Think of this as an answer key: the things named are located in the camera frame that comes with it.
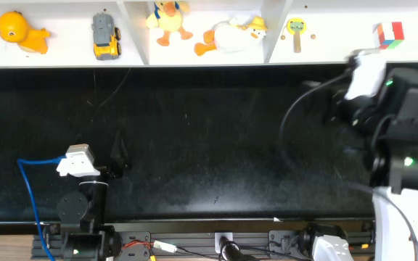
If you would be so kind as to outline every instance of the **yellow toy truck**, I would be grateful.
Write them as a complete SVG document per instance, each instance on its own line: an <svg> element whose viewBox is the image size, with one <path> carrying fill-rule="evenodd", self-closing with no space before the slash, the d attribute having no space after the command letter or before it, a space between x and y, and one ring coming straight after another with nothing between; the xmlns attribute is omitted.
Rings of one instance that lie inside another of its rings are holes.
<svg viewBox="0 0 418 261"><path fill-rule="evenodd" d="M93 17L94 55L98 60L117 59L122 54L120 30L114 26L114 19L108 14Z"/></svg>

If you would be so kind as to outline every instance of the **yellow plush duck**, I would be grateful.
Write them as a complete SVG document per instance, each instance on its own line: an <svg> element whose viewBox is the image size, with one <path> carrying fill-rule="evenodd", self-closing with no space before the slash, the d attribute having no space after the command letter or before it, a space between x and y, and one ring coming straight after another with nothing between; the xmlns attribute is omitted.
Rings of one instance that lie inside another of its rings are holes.
<svg viewBox="0 0 418 261"><path fill-rule="evenodd" d="M33 29L19 12L7 12L0 17L0 36L5 41L17 43L24 51L48 52L46 38L50 33L44 28Z"/></svg>
<svg viewBox="0 0 418 261"><path fill-rule="evenodd" d="M183 29L183 16L181 11L189 12L189 6L181 1L156 1L155 11L146 20L146 26L149 29L156 27L164 30L164 36L157 40L161 46L169 46L172 32L180 32L184 40L193 37L193 34Z"/></svg>
<svg viewBox="0 0 418 261"><path fill-rule="evenodd" d="M247 26L238 25L236 18L220 22L213 30L204 33L204 42L196 43L194 52L202 56L207 51L218 50L226 53L243 51L259 44L266 36L267 27L262 17L254 17Z"/></svg>

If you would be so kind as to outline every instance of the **yellow hat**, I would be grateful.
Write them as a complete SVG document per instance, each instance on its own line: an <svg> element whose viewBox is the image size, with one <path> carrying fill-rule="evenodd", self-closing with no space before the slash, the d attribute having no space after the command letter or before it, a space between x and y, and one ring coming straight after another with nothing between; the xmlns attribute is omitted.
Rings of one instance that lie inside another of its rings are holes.
<svg viewBox="0 0 418 261"><path fill-rule="evenodd" d="M266 25L264 24L264 19L262 17L254 17L253 21L247 25L249 28L256 30L267 30Z"/></svg>

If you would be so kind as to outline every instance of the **colorful cube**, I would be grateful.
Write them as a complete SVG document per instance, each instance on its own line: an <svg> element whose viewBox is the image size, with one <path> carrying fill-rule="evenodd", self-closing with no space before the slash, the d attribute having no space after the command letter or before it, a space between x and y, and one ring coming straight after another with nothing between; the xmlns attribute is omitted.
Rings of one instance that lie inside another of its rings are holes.
<svg viewBox="0 0 418 261"><path fill-rule="evenodd" d="M404 40L402 22L382 22L374 31L375 46L394 49Z"/></svg>

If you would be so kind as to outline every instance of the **black tabletop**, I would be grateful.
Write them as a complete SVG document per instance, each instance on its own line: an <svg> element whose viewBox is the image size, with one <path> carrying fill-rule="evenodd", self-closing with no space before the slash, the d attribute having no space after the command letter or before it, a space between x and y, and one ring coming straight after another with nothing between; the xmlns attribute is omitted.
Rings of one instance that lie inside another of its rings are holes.
<svg viewBox="0 0 418 261"><path fill-rule="evenodd" d="M106 219L333 218L373 213L370 196L343 182L368 183L362 142L324 125L328 93L303 102L284 134L280 121L305 90L343 66L0 70L0 221L33 221L15 160L63 155L78 142L105 160L117 131L132 168L110 181ZM94 87L93 75L97 87ZM78 181L55 165L26 166L42 220Z"/></svg>

